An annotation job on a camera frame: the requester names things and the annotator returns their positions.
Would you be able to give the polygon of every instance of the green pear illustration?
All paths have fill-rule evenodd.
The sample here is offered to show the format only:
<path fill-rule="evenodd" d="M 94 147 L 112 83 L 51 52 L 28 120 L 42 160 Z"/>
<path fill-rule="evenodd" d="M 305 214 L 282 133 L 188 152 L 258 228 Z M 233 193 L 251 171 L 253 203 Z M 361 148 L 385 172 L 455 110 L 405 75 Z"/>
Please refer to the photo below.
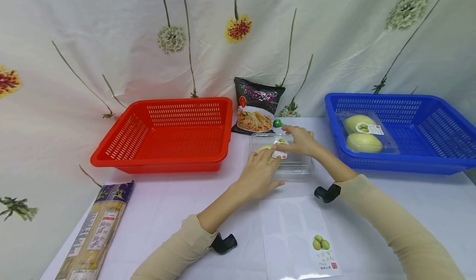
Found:
<path fill-rule="evenodd" d="M 322 236 L 316 235 L 314 236 L 314 239 L 318 241 L 319 243 L 322 242 Z"/>
<path fill-rule="evenodd" d="M 312 241 L 312 247 L 316 250 L 320 250 L 321 249 L 321 243 L 319 243 L 319 241 L 315 239 L 315 240 Z"/>
<path fill-rule="evenodd" d="M 322 245 L 322 248 L 324 248 L 325 250 L 329 250 L 329 249 L 330 249 L 330 244 L 329 244 L 329 242 L 327 242 L 325 239 L 322 240 L 321 245 Z"/>

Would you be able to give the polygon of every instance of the white backdrop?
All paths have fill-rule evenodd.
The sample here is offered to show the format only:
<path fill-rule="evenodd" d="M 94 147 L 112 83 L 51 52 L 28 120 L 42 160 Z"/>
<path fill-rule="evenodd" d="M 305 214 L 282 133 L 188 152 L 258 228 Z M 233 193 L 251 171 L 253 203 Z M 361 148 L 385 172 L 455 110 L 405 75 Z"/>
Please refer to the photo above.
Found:
<path fill-rule="evenodd" d="M 0 0 L 0 197 L 39 209 L 1 216 L 1 279 L 38 279 L 53 258 L 97 193 L 78 165 L 99 183 L 110 173 L 88 159 L 121 104 L 235 99 L 235 76 L 286 77 L 278 110 L 313 117 L 326 93 L 373 92 L 386 75 L 380 93 L 437 95 L 476 122 L 476 1 L 237 0 L 237 16 L 234 1 Z M 241 37 L 226 37 L 236 22 Z"/>

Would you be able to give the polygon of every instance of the white table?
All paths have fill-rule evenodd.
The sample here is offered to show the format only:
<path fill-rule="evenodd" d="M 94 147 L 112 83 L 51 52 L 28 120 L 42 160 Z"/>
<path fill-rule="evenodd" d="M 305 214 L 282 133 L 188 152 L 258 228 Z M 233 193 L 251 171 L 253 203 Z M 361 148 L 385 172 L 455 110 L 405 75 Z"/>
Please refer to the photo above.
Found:
<path fill-rule="evenodd" d="M 313 130 L 316 139 L 335 150 L 329 125 L 323 118 L 285 118 Z M 181 221 L 198 213 L 216 199 L 241 173 L 248 155 L 250 137 L 232 134 L 228 157 L 214 173 L 128 175 L 113 173 L 108 183 L 136 181 L 132 198 L 107 253 L 98 279 L 128 280 L 140 263 L 180 227 Z M 392 196 L 447 248 L 467 279 L 476 279 L 476 186 L 464 173 L 453 176 L 362 171 Z M 315 180 L 288 182 L 269 198 L 312 196 L 318 185 L 332 183 L 329 174 L 316 163 Z M 78 222 L 41 280 L 56 276 L 79 228 Z M 321 206 L 334 250 L 347 280 L 405 279 L 397 257 L 363 218 L 340 200 Z M 226 255 L 209 252 L 187 268 L 181 280 L 266 280 L 263 236 L 257 202 L 240 208 L 220 227 L 223 236 L 233 233 L 238 248 Z"/>

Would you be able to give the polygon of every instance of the black clip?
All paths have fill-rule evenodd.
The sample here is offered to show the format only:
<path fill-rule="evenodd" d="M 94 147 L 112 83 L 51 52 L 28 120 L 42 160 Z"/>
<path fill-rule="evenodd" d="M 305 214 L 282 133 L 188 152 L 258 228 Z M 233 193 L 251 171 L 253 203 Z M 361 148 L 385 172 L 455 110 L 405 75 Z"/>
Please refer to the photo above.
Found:
<path fill-rule="evenodd" d="M 321 199 L 324 203 L 329 203 L 339 196 L 340 190 L 341 187 L 336 184 L 332 184 L 327 190 L 322 187 L 317 187 L 314 191 L 314 196 Z"/>
<path fill-rule="evenodd" d="M 211 246 L 218 254 L 223 255 L 238 246 L 238 242 L 232 234 L 230 234 L 226 239 L 222 239 L 221 234 L 218 233 L 216 238 L 213 240 L 213 243 L 211 243 Z"/>

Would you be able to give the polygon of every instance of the spaghetti package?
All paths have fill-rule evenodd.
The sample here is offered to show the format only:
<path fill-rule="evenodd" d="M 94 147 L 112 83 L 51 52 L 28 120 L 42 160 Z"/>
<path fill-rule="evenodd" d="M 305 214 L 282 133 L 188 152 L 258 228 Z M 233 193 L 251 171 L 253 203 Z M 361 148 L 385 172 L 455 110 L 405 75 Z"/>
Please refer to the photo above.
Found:
<path fill-rule="evenodd" d="M 273 133 L 274 113 L 285 88 L 263 86 L 235 77 L 238 119 L 232 132 L 254 134 Z"/>
<path fill-rule="evenodd" d="M 55 280 L 97 279 L 133 187 L 134 181 L 101 188 Z"/>

